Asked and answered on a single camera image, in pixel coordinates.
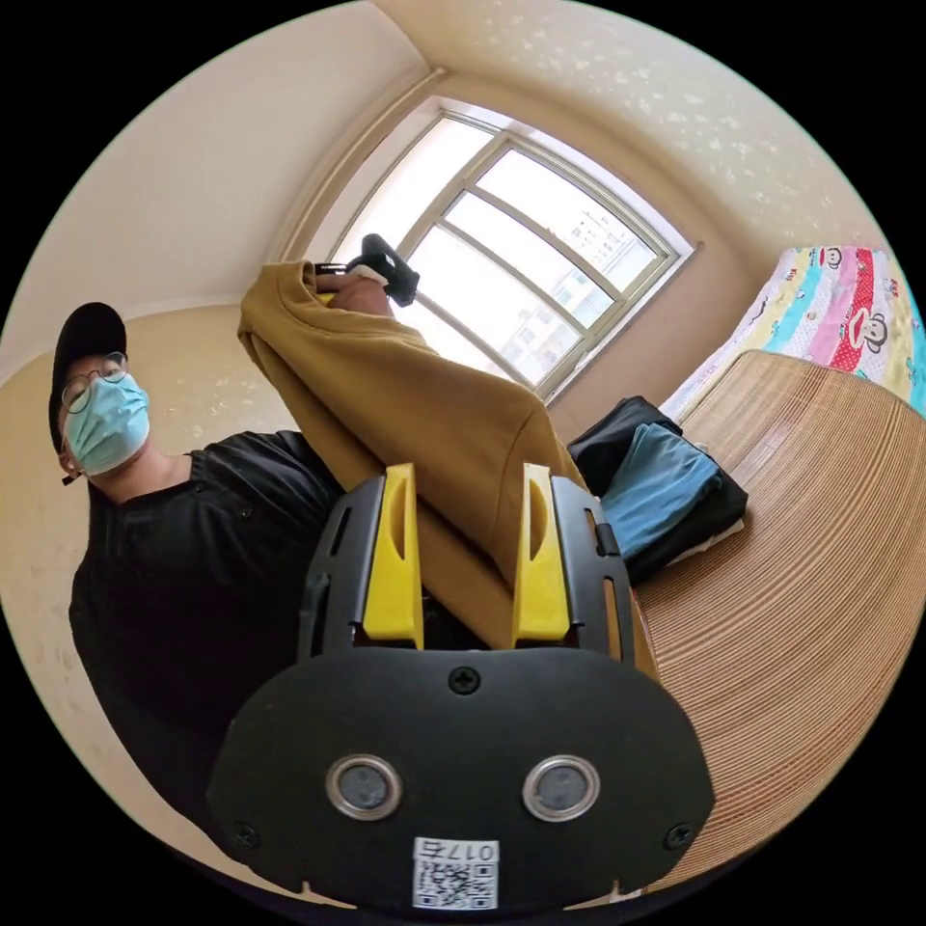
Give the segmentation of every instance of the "black t-shirt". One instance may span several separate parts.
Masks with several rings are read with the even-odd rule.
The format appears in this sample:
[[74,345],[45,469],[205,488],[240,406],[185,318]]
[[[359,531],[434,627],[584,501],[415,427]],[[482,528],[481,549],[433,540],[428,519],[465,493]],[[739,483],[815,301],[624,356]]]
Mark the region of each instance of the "black t-shirt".
[[[92,490],[74,645],[151,786],[215,841],[205,788],[229,723],[296,659],[307,572],[341,489],[298,432],[190,454],[190,479],[122,504]],[[484,648],[434,601],[425,641]]]

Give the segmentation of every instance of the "blue cloth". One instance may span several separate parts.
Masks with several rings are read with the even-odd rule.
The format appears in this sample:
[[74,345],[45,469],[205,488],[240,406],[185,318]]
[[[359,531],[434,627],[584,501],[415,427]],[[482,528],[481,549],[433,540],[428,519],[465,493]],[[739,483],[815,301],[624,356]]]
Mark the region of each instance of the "blue cloth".
[[601,497],[620,554],[634,557],[681,522],[713,489],[720,467],[660,424],[641,424]]

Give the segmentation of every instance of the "qr code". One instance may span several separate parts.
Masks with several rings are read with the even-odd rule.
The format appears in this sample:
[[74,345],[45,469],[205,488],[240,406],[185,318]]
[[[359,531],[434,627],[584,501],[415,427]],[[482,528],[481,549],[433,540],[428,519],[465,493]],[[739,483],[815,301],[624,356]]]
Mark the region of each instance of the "qr code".
[[498,868],[497,864],[417,858],[414,905],[436,910],[494,910]]

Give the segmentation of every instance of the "black cap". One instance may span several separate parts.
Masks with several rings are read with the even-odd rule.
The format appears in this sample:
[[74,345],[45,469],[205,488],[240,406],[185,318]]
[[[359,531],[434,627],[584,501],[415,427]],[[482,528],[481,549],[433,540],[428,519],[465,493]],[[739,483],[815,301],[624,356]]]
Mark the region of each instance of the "black cap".
[[48,427],[55,451],[61,452],[62,436],[58,427],[61,393],[68,368],[74,361],[94,355],[126,354],[125,325],[112,306],[88,302],[75,309],[58,336],[55,362],[51,369],[51,396],[48,398]]

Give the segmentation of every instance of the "colorful bedsheet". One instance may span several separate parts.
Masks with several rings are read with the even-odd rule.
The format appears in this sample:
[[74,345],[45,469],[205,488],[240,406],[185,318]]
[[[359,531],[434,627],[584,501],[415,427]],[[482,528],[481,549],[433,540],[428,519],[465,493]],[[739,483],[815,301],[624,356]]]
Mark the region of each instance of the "colorful bedsheet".
[[801,357],[879,383],[926,416],[926,331],[894,258],[855,247],[781,255],[733,335],[663,405],[678,421],[747,350]]

